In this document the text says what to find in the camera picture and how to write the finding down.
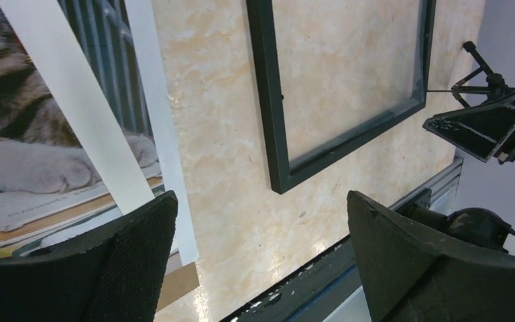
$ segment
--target stack of books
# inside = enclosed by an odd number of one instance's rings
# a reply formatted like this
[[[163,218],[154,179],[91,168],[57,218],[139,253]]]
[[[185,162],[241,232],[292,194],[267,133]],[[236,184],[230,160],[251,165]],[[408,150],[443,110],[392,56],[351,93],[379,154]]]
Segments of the stack of books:
[[[160,165],[142,169],[155,195]],[[103,182],[62,194],[0,193],[0,258],[22,257],[121,216]]]

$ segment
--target black metal bracket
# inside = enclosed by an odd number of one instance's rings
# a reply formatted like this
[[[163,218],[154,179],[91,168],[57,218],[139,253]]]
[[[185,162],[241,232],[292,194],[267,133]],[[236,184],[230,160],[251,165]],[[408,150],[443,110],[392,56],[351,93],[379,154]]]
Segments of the black metal bracket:
[[[287,148],[272,0],[247,0],[257,92],[260,98],[268,168],[273,191],[279,194],[285,193],[425,107],[435,20],[435,1],[421,0],[417,42],[418,58],[414,75],[421,75],[422,79],[414,80],[416,91],[413,97],[401,104],[403,107],[410,104],[410,107],[403,109],[397,115],[385,113],[360,127],[351,129],[343,135],[346,137],[345,140],[306,158],[298,166],[291,167]]]
[[[429,206],[431,205],[431,193],[432,193],[432,191],[429,188],[425,188],[425,189],[421,190],[421,192],[419,192],[413,198],[411,198],[410,200],[403,203],[396,210],[396,212],[399,213],[400,215],[405,215],[406,212],[411,207],[422,207],[422,208],[428,209]]]
[[[435,115],[423,127],[442,137],[473,157],[487,162],[492,156],[500,164],[515,161],[515,88],[509,87],[501,74],[495,73],[478,53],[475,44],[463,47],[479,64],[479,68],[457,82],[453,97],[463,110]],[[465,86],[465,83],[484,72],[488,86]],[[471,107],[461,94],[482,94],[487,99]]]

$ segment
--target cat photo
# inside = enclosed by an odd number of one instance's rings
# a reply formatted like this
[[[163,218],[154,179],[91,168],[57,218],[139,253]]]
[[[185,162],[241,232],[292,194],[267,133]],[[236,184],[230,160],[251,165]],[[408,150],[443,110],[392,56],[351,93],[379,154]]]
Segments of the cat photo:
[[[66,16],[142,168],[158,161],[125,17],[96,27],[61,0]],[[101,8],[89,8],[101,13]],[[65,193],[101,180],[30,57],[0,10],[0,193]]]

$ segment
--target picture frame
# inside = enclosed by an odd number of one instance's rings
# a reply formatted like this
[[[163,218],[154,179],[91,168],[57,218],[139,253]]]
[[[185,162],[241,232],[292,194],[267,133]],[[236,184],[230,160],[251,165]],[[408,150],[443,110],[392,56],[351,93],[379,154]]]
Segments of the picture frame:
[[[306,154],[291,166],[284,118],[283,94],[276,45],[272,0],[247,0],[251,47],[260,100],[271,188],[283,193],[370,142],[425,107],[436,0],[420,0],[414,90],[397,106],[401,113],[383,113],[347,131],[339,142],[320,152]]]

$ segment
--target wall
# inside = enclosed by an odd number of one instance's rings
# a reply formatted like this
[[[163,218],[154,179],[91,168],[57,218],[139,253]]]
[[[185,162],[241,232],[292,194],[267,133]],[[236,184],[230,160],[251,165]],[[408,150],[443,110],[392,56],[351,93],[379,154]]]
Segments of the wall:
[[[461,45],[476,39],[483,2],[438,2],[430,86],[446,89],[451,79],[469,72],[471,60],[462,54]],[[427,117],[456,108],[456,102],[446,94],[431,94],[420,113],[277,195],[267,175],[245,0],[152,3],[201,255],[196,262],[201,286],[159,312],[157,321],[219,321],[347,235],[349,190],[391,205],[452,162],[454,148],[421,126]],[[298,107],[312,123],[304,126],[323,124],[327,131],[331,120],[354,117],[332,113],[331,105],[319,113],[320,98],[331,101],[330,95],[343,95],[358,101],[365,95],[367,102],[384,101],[376,95],[379,83],[386,81],[392,91],[394,81],[404,81],[395,78],[386,60],[377,58],[393,57],[388,47],[409,42],[398,30],[407,30],[413,22],[403,18],[409,17],[404,11],[414,10],[384,0],[331,4],[274,1],[274,10],[287,17],[276,19],[278,31],[298,26],[304,34],[329,36],[296,46],[311,54],[301,52],[286,60],[292,64],[286,70],[293,74],[283,76],[284,87],[306,88],[299,92],[306,97],[299,99],[308,103]],[[397,36],[379,39],[382,34]],[[359,46],[371,42],[369,50]],[[307,67],[308,61],[316,64],[319,57],[331,68],[317,73],[298,68]],[[357,57],[364,59],[363,65]],[[371,70],[378,72],[379,83],[369,72],[360,79],[364,87],[357,77],[347,77]],[[353,81],[355,87],[348,93]],[[342,87],[335,94],[331,86]],[[306,143],[308,132],[300,137]]]
[[[506,82],[515,86],[515,1],[486,1],[477,42],[479,53]],[[473,85],[482,85],[475,81]],[[473,104],[479,97],[468,97]],[[466,154],[457,208],[485,207],[501,215],[515,227],[515,162],[500,166],[496,160],[484,164]]]

